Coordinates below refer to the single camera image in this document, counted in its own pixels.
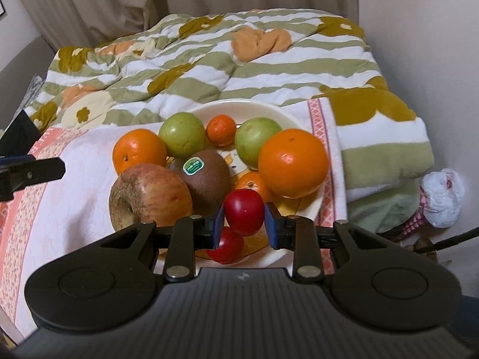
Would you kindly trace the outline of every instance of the striped blanket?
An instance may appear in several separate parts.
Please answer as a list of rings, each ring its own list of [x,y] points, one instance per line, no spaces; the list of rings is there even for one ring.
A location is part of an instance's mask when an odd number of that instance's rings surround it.
[[[314,97],[334,111],[347,189],[376,191],[433,165],[424,123],[388,90],[363,30],[311,9],[169,15],[95,49],[63,48],[26,112],[40,131],[90,130],[219,99],[284,107]]]

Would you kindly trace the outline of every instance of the wall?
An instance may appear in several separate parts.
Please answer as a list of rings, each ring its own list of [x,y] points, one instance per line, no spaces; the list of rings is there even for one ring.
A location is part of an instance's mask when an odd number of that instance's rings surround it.
[[[0,70],[40,35],[20,0],[2,2],[7,14],[0,18]]]
[[[360,24],[393,92],[427,125],[436,167],[462,176],[458,223],[439,240],[479,225],[478,0],[359,0]],[[465,294],[479,297],[479,239],[441,251]]]

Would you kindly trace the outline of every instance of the white plastic bag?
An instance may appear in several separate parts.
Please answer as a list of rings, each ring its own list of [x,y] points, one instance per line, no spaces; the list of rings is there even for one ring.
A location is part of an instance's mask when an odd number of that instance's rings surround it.
[[[422,189],[428,199],[424,216],[435,228],[449,228],[457,220],[464,197],[464,184],[451,168],[425,175]]]

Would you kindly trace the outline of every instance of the tomato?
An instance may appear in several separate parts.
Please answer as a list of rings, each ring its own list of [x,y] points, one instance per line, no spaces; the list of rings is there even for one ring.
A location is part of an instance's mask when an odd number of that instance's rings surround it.
[[[243,246],[244,239],[240,235],[230,227],[223,227],[218,248],[207,250],[207,254],[215,262],[227,265],[240,256]]]
[[[264,202],[253,189],[237,189],[224,202],[225,217],[233,232],[241,236],[257,233],[264,221]]]

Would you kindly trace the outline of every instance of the mandarin orange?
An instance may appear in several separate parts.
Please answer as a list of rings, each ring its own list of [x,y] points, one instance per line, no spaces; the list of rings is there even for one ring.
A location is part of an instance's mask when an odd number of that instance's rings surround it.
[[[298,129],[282,130],[261,148],[258,171],[269,189],[298,199],[318,190],[326,179],[329,161],[322,143]]]
[[[227,115],[215,116],[207,125],[208,140],[217,147],[233,144],[235,134],[236,123]]]
[[[243,175],[238,183],[236,189],[253,189],[258,192],[263,199],[264,203],[272,200],[272,192],[269,187],[266,186],[263,178],[257,171],[250,171]]]
[[[157,134],[143,128],[123,135],[113,148],[113,166],[118,175],[139,163],[166,165],[166,147]]]

